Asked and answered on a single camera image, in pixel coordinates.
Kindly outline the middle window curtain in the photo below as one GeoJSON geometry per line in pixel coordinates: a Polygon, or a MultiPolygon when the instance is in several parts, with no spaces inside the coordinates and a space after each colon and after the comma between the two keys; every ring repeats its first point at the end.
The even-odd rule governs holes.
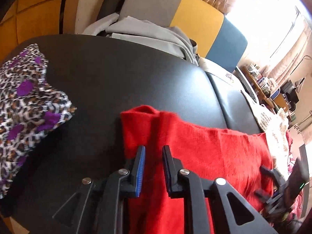
{"type": "Polygon", "coordinates": [[[295,67],[299,65],[299,61],[307,48],[309,38],[311,36],[311,28],[306,24],[304,30],[293,44],[291,49],[282,57],[280,62],[270,71],[268,77],[273,78],[280,87],[290,77],[295,67]]]}

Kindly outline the grey hooded sweatshirt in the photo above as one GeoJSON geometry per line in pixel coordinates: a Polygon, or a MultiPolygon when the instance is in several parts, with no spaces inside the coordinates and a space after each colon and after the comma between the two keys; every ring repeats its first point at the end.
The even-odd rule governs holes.
{"type": "Polygon", "coordinates": [[[96,36],[103,32],[112,39],[124,40],[151,47],[198,65],[197,43],[178,27],[161,27],[148,20],[131,16],[119,19],[119,14],[110,14],[83,31],[83,35],[96,36]]]}

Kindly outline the white printed cushion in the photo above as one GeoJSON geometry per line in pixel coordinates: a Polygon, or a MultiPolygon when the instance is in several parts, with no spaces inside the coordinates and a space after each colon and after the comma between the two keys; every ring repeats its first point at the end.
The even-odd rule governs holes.
{"type": "Polygon", "coordinates": [[[205,72],[222,79],[229,85],[236,85],[238,87],[242,86],[241,82],[236,76],[234,76],[234,74],[228,72],[226,69],[222,68],[213,61],[201,57],[199,58],[198,64],[199,67],[202,68],[205,72]]]}

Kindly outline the leopard print purple cloth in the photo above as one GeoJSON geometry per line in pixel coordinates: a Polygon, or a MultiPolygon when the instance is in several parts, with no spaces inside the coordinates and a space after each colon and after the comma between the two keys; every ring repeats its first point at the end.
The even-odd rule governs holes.
{"type": "Polygon", "coordinates": [[[63,91],[47,83],[47,68],[36,43],[1,66],[1,198],[29,152],[76,111],[63,91]]]}

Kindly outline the black monitor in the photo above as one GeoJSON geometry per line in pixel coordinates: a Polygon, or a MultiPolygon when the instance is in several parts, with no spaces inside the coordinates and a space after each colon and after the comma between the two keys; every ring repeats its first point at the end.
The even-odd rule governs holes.
{"type": "Polygon", "coordinates": [[[296,110],[296,104],[299,102],[299,97],[296,92],[296,88],[291,80],[287,80],[281,86],[281,92],[286,95],[287,101],[290,104],[289,110],[294,112],[296,110]]]}

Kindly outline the wooden desk with clutter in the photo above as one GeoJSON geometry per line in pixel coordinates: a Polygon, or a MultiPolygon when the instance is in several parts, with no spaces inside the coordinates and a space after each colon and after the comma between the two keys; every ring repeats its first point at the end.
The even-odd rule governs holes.
{"type": "Polygon", "coordinates": [[[255,66],[242,68],[243,74],[253,85],[256,96],[265,107],[271,108],[275,113],[282,108],[289,110],[289,103],[285,94],[281,93],[272,78],[263,77],[255,66]]]}

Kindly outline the red knit sweater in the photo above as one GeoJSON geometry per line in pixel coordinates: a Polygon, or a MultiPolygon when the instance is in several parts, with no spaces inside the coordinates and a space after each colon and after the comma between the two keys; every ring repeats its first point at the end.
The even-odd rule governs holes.
{"type": "Polygon", "coordinates": [[[166,191],[162,148],[204,179],[222,177],[258,211],[254,191],[273,192],[273,182],[260,173],[272,168],[265,134],[248,135],[230,129],[208,128],[183,121],[177,114],[140,106],[120,114],[124,152],[132,159],[146,149],[142,191],[129,200],[129,233],[183,233],[183,201],[166,191]]]}

